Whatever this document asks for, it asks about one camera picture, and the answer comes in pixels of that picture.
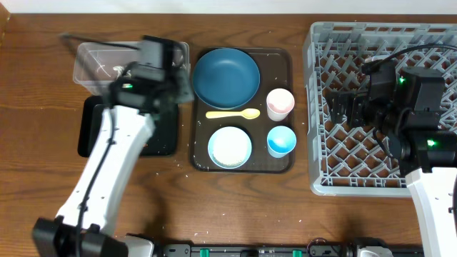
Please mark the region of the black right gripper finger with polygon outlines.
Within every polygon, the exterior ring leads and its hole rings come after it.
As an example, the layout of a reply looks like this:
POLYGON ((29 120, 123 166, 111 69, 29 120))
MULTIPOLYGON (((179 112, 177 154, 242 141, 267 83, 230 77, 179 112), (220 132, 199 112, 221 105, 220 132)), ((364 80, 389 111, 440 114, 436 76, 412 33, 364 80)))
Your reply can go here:
POLYGON ((329 91, 325 95, 327 102, 347 101, 356 94, 355 91, 329 91))
POLYGON ((334 124, 342 124, 343 117, 345 116, 346 123, 348 125, 354 125, 354 121, 355 121, 354 117, 353 117, 354 99, 355 99, 355 95, 353 96, 353 98, 350 98, 347 101, 328 102, 331 121, 334 124))

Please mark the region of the pink plastic cup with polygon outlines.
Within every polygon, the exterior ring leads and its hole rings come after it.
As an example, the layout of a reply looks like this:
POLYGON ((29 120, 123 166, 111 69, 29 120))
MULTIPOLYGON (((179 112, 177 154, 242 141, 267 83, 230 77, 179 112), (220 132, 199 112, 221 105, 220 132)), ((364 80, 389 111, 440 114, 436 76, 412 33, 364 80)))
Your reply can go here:
POLYGON ((286 89, 274 89, 266 97, 267 115, 272 121, 282 121, 293 110, 295 99, 286 89))

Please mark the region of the white tissue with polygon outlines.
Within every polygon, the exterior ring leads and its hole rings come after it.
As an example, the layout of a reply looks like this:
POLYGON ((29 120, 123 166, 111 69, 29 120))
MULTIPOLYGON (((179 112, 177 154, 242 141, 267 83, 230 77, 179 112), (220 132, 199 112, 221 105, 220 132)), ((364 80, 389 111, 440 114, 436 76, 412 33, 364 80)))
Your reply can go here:
POLYGON ((127 76, 131 77, 131 66, 130 65, 125 65, 125 66, 115 66, 113 67, 113 70, 117 73, 116 77, 122 77, 122 76, 127 76))

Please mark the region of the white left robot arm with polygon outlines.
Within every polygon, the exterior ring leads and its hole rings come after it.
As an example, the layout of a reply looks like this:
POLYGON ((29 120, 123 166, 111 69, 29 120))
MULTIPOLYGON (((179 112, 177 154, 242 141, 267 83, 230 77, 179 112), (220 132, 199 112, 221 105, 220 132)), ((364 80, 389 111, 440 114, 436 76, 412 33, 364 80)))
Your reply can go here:
POLYGON ((156 121, 193 101, 189 47, 184 42, 144 36, 109 85, 95 81, 104 110, 99 135, 83 173, 54 219, 38 218, 32 238, 40 256, 155 256, 143 236, 113 234, 122 196, 156 121))

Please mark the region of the light blue plastic cup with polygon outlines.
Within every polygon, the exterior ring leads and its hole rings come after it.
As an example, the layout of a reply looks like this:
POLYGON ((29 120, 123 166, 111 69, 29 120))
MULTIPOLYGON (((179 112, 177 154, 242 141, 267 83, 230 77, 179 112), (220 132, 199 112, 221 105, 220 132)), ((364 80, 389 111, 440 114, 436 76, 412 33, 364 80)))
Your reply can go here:
POLYGON ((267 150, 274 158, 283 158, 291 153, 296 143, 295 133, 287 126, 276 126, 267 135, 267 150))

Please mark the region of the light blue bowl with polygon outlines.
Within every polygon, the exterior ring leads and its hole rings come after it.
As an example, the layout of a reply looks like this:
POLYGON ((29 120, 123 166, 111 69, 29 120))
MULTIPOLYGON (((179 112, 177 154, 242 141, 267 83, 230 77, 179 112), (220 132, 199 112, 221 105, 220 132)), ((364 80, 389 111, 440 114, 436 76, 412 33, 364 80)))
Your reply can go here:
POLYGON ((208 142, 209 158, 220 168, 239 168, 249 160, 251 153, 252 143, 249 135, 234 126, 226 126, 215 131, 208 142))

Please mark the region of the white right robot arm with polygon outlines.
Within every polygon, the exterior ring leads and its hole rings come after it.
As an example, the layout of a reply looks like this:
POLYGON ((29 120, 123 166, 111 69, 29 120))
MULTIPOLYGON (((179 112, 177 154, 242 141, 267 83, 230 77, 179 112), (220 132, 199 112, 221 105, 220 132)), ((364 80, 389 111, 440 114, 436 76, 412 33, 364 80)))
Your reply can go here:
POLYGON ((382 149, 398 162, 418 216, 425 256, 456 254, 456 134, 441 130, 440 71, 420 66, 396 69, 389 58, 363 65, 363 91, 326 95, 333 123, 370 126, 388 137, 382 149))

